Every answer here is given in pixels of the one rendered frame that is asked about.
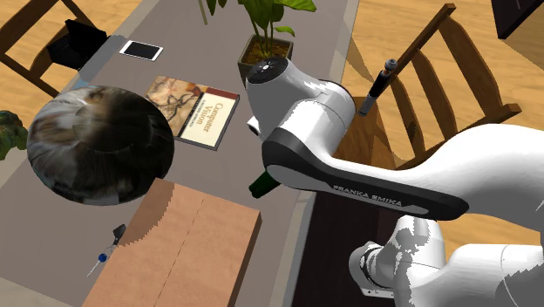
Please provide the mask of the dark green bottle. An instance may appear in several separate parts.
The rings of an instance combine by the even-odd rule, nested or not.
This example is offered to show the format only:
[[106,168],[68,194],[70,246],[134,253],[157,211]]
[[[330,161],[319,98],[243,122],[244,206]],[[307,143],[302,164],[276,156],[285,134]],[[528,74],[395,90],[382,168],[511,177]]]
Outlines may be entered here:
[[280,185],[267,171],[264,171],[249,187],[249,191],[256,199],[263,197]]

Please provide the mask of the cream book with red band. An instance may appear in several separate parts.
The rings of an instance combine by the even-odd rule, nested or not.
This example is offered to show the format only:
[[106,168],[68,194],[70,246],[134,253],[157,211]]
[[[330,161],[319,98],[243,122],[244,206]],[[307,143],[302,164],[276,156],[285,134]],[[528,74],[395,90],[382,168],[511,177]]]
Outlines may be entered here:
[[215,150],[234,115],[240,95],[158,76],[145,98],[162,112],[175,139]]

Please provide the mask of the green plant in brown pot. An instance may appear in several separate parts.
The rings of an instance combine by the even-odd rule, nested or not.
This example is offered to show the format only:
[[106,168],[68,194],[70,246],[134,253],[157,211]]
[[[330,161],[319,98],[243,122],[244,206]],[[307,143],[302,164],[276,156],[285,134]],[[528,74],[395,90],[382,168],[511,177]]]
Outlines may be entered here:
[[275,37],[275,33],[289,33],[295,36],[289,26],[277,25],[282,20],[284,8],[315,12],[312,0],[236,0],[248,13],[254,34],[248,40],[238,60],[242,83],[251,68],[258,62],[272,57],[291,59],[293,43]]

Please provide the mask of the dark robot stand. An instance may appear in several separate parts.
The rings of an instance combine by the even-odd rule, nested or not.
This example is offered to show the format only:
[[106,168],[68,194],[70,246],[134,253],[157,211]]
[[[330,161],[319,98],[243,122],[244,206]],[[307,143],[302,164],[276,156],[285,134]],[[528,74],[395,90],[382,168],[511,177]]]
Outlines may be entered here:
[[349,257],[368,241],[385,244],[401,214],[362,201],[318,192],[291,307],[395,307],[367,297],[349,272]]

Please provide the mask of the black and grey pen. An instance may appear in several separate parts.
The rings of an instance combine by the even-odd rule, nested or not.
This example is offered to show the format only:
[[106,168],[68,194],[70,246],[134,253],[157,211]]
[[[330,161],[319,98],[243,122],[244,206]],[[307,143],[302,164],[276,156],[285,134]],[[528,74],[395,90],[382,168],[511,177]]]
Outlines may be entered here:
[[377,98],[385,89],[386,83],[389,80],[391,73],[397,68],[398,62],[391,58],[384,64],[384,69],[377,75],[372,87],[367,96],[364,98],[363,104],[359,107],[357,114],[365,117],[375,104]]

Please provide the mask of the grey table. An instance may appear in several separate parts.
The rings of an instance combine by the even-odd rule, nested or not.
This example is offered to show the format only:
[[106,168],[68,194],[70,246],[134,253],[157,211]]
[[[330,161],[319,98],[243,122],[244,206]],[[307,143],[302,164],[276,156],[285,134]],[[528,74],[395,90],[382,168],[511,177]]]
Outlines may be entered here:
[[[244,88],[237,62],[252,27],[236,2],[203,17],[199,0],[142,0],[74,79],[74,85],[113,85],[144,93],[164,75],[231,92]],[[339,81],[358,0],[314,0],[315,12],[286,10],[295,31],[293,61],[309,75]],[[128,41],[163,48],[154,61],[119,54]],[[248,129],[251,109],[241,98],[214,150],[177,142],[167,179],[258,209],[262,226],[235,307],[282,307],[282,272],[290,224],[308,195],[279,187],[260,199],[248,191],[262,172],[261,143]],[[0,164],[0,307],[81,307],[102,268],[87,277],[112,231],[132,220],[139,201],[86,206],[52,193],[17,150]]]

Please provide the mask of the brown cardboard box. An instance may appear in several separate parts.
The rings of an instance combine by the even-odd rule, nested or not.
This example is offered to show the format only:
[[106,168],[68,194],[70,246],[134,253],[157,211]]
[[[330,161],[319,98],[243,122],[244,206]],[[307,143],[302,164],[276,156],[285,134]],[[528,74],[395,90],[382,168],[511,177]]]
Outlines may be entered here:
[[234,307],[258,210],[157,179],[82,307]]

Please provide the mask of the white phone with black screen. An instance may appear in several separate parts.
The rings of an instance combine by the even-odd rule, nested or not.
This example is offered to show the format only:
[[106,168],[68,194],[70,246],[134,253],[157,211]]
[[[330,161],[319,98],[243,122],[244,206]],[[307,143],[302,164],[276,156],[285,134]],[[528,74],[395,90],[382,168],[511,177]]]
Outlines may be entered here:
[[128,40],[119,50],[119,54],[154,61],[162,51],[163,48],[157,45]]

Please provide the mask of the large marbled brown bowl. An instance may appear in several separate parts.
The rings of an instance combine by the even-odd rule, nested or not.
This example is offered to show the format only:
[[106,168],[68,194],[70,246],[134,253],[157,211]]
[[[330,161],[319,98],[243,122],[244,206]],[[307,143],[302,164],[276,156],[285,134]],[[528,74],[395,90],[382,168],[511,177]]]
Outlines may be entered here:
[[52,192],[85,205],[111,206],[144,195],[173,162],[167,119],[122,88],[92,85],[59,94],[29,128],[27,154]]

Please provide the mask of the keys with blue tag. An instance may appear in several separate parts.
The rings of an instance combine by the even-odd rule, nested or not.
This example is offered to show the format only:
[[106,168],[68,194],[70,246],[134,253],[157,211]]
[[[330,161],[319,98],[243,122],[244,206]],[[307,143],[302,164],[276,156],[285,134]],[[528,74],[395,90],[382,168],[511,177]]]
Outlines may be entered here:
[[92,269],[90,270],[90,272],[86,275],[87,277],[89,277],[93,271],[101,264],[101,263],[105,263],[107,261],[107,259],[111,256],[112,252],[115,250],[115,248],[119,245],[119,241],[120,239],[122,238],[123,234],[125,233],[126,231],[126,225],[125,224],[121,224],[119,225],[117,228],[115,228],[112,233],[113,233],[113,236],[114,236],[114,240],[112,242],[112,244],[108,247],[106,247],[104,249],[104,251],[102,253],[100,253],[98,255],[98,260],[96,261],[95,265],[92,267]]

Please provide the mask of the wooden chair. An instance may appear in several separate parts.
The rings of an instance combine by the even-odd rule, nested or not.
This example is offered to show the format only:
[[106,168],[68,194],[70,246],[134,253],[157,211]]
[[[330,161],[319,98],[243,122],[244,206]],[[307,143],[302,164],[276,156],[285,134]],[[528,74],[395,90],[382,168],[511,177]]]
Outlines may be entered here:
[[400,170],[421,164],[444,145],[443,142],[439,142],[433,147],[425,147],[418,117],[414,112],[408,92],[398,76],[408,64],[413,64],[415,68],[444,138],[449,140],[460,132],[444,88],[431,62],[422,52],[423,46],[435,32],[439,32],[442,36],[484,113],[481,119],[469,127],[502,123],[521,112],[519,105],[502,102],[497,82],[485,60],[481,57],[463,26],[451,18],[455,9],[456,6],[453,3],[446,3],[442,6],[401,55],[397,67],[394,70],[389,70],[390,77],[384,83],[384,88],[392,89],[415,157],[400,165],[395,164],[379,110],[374,107],[367,117],[356,116],[353,120],[335,152],[337,158],[363,164],[374,164],[384,168],[394,167]]
[[58,1],[61,1],[73,13],[77,22],[95,27],[93,22],[73,0],[30,0],[0,27],[0,61],[53,98],[59,94],[59,91],[41,79],[43,74],[52,65],[51,57],[46,47],[43,47],[34,58],[30,69],[26,69],[20,65],[16,60],[8,56],[6,52]]

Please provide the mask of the black bag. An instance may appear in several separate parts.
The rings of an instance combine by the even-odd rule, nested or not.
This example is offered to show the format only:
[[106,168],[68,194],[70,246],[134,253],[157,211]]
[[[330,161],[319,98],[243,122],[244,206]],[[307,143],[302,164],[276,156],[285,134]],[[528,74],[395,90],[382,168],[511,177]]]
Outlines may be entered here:
[[65,21],[68,33],[46,46],[51,61],[80,70],[109,38],[105,31],[75,20]]

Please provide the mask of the green leafy plant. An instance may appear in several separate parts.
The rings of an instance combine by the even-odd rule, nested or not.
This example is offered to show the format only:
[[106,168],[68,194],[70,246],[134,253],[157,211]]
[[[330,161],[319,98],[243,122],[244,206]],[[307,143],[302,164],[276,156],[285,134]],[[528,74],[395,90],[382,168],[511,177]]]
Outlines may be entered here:
[[15,113],[0,111],[0,160],[14,147],[19,150],[27,148],[28,131]]

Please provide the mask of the dark wooden furniture piece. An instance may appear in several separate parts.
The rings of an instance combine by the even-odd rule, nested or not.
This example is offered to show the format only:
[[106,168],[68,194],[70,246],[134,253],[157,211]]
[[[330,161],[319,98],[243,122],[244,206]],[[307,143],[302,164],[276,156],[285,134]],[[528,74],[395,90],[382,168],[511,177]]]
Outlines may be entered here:
[[499,39],[508,38],[544,0],[491,0]]

